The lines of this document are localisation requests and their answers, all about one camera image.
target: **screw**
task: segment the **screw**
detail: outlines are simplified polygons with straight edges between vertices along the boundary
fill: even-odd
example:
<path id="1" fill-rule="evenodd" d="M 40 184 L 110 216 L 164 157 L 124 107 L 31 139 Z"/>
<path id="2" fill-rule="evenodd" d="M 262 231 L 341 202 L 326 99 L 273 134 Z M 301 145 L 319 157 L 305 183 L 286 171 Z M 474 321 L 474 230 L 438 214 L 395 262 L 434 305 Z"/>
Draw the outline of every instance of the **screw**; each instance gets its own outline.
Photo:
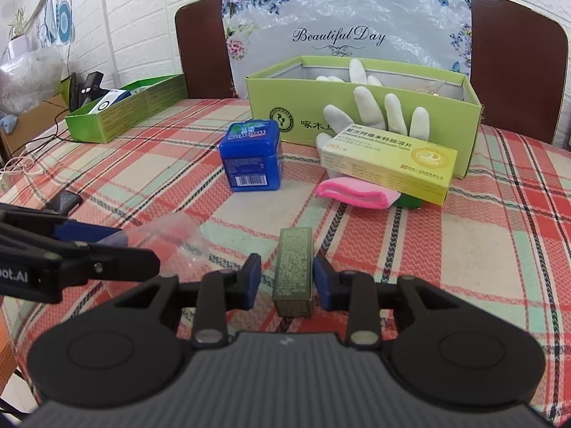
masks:
<path id="1" fill-rule="evenodd" d="M 214 328 L 205 328 L 204 330 L 197 331 L 194 339 L 201 344 L 215 344 L 222 341 L 224 335 Z"/>
<path id="2" fill-rule="evenodd" d="M 48 259 L 49 261 L 60 261 L 62 257 L 56 253 L 46 253 L 44 254 L 44 259 Z"/>
<path id="3" fill-rule="evenodd" d="M 357 330 L 351 333 L 350 339 L 358 345 L 372 346 L 379 340 L 379 335 L 370 330 Z"/>

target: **plaid tablecloth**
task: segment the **plaid tablecloth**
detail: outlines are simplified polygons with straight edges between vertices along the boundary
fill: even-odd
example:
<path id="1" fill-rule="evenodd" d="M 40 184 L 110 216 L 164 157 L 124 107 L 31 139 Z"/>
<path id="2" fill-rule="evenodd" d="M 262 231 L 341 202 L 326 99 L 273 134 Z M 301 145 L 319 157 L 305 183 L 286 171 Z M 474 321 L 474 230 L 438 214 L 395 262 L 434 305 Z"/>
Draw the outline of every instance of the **plaid tablecloth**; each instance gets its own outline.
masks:
<path id="1" fill-rule="evenodd" d="M 183 210 L 210 242 L 210 267 L 262 256 L 255 309 L 228 313 L 231 331 L 335 330 L 347 317 L 318 308 L 311 319 L 283 320 L 271 292 L 279 231 L 314 228 L 315 250 L 334 267 L 377 281 L 413 274 L 528 330 L 543 346 L 546 372 L 534 407 L 552 421 L 571 412 L 571 154 L 514 133 L 481 127 L 466 178 L 445 205 L 365 210 L 315 196 L 325 177 L 313 148 L 284 144 L 277 192 L 231 193 L 216 144 L 227 125 L 249 117 L 241 100 L 185 100 L 108 145 L 60 143 L 1 201 L 41 208 L 62 189 L 85 202 L 79 221 L 126 228 Z M 33 340 L 47 328 L 114 295 L 92 282 L 70 288 L 55 306 L 6 299 L 16 358 L 26 368 Z M 191 313 L 184 315 L 190 325 Z M 392 316 L 383 318 L 396 335 Z"/>

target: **brown chair back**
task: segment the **brown chair back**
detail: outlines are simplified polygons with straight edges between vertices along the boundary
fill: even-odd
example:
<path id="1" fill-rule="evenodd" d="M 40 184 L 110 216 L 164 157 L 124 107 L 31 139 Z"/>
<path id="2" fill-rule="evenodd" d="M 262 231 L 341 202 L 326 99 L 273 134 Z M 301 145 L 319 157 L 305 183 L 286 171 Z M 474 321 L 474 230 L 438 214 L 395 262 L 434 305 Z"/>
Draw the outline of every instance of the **brown chair back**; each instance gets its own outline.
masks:
<path id="1" fill-rule="evenodd" d="M 232 98 L 221 8 L 222 0 L 201 0 L 176 12 L 191 98 Z M 471 81 L 484 124 L 551 143 L 566 67 L 567 36 L 555 21 L 513 1 L 472 0 Z"/>

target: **small green rectangular box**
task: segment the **small green rectangular box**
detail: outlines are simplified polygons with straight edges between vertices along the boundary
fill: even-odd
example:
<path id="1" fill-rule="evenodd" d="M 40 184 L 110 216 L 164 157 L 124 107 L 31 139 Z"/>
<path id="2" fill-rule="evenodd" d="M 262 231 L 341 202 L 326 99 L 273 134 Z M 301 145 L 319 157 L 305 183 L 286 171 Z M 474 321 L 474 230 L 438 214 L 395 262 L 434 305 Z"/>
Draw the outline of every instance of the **small green rectangular box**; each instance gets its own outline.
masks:
<path id="1" fill-rule="evenodd" d="M 282 228 L 272 296 L 278 316 L 311 316 L 312 268 L 313 237 L 311 228 Z"/>
<path id="2" fill-rule="evenodd" d="M 89 143 L 109 143 L 134 125 L 152 115 L 188 98 L 184 74 L 145 78 L 121 90 L 138 93 L 109 106 L 97 114 L 90 114 L 95 102 L 79 108 L 66 117 L 71 138 Z"/>
<path id="3" fill-rule="evenodd" d="M 364 59 L 367 72 L 383 83 L 383 87 L 367 85 L 386 117 L 386 94 L 399 97 L 407 127 L 412 112 L 422 106 L 430 114 L 428 141 L 458 151 L 455 177 L 468 170 L 482 114 L 482 105 L 469 78 L 461 73 L 406 62 Z M 270 66 L 246 78 L 252 116 L 273 119 L 280 125 L 282 140 L 315 146 L 322 132 L 333 135 L 323 118 L 323 108 L 333 104 L 361 124 L 349 82 L 349 57 L 298 56 Z M 318 75 L 337 76 L 345 82 L 322 82 Z M 430 89 L 437 89 L 433 95 Z"/>

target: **blue plastic container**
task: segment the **blue plastic container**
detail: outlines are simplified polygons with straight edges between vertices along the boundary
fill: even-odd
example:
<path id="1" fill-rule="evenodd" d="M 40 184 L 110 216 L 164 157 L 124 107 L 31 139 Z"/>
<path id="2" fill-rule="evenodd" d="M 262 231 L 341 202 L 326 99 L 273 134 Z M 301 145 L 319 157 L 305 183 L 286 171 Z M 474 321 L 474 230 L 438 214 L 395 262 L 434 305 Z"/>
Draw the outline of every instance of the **blue plastic container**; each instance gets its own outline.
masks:
<path id="1" fill-rule="evenodd" d="M 277 122 L 250 120 L 232 124 L 218 150 L 232 191 L 280 188 L 283 153 Z"/>

